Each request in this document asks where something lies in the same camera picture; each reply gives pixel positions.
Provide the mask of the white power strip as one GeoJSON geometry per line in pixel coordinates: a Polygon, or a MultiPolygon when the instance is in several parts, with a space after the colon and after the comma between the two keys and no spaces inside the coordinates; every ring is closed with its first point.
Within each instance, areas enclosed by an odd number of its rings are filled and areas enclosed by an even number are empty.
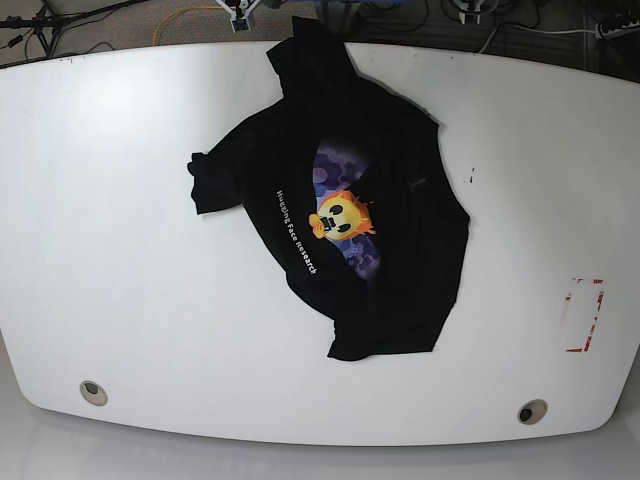
{"type": "Polygon", "coordinates": [[[639,29],[639,12],[631,11],[599,22],[595,27],[595,36],[598,39],[610,40],[638,33],[639,29]]]}

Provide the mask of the black tripod stand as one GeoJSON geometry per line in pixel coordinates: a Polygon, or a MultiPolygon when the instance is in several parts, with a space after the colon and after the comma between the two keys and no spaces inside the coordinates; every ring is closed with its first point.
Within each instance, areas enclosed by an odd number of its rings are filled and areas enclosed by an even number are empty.
{"type": "Polygon", "coordinates": [[[42,1],[41,4],[40,9],[30,19],[24,19],[18,15],[9,15],[1,19],[2,30],[26,29],[25,33],[20,33],[2,44],[2,50],[11,49],[20,43],[27,46],[28,38],[35,36],[43,49],[44,59],[51,59],[66,27],[100,14],[98,9],[60,13],[50,1],[42,1]]]}

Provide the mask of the black printed T-shirt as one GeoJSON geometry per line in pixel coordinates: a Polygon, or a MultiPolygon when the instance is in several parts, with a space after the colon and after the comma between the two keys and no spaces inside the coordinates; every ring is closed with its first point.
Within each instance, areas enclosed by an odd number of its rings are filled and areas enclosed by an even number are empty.
{"type": "Polygon", "coordinates": [[[438,124],[362,77],[315,19],[294,18],[267,57],[282,97],[192,155],[197,212],[245,209],[290,289],[332,320],[331,358],[433,350],[470,223],[438,124]]]}

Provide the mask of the red tape marking rectangle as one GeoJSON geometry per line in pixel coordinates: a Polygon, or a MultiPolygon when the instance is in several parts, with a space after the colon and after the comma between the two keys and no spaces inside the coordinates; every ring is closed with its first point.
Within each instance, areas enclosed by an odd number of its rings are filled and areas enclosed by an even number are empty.
{"type": "Polygon", "coordinates": [[[587,352],[604,297],[603,279],[572,278],[560,319],[560,346],[565,352],[587,352]]]}

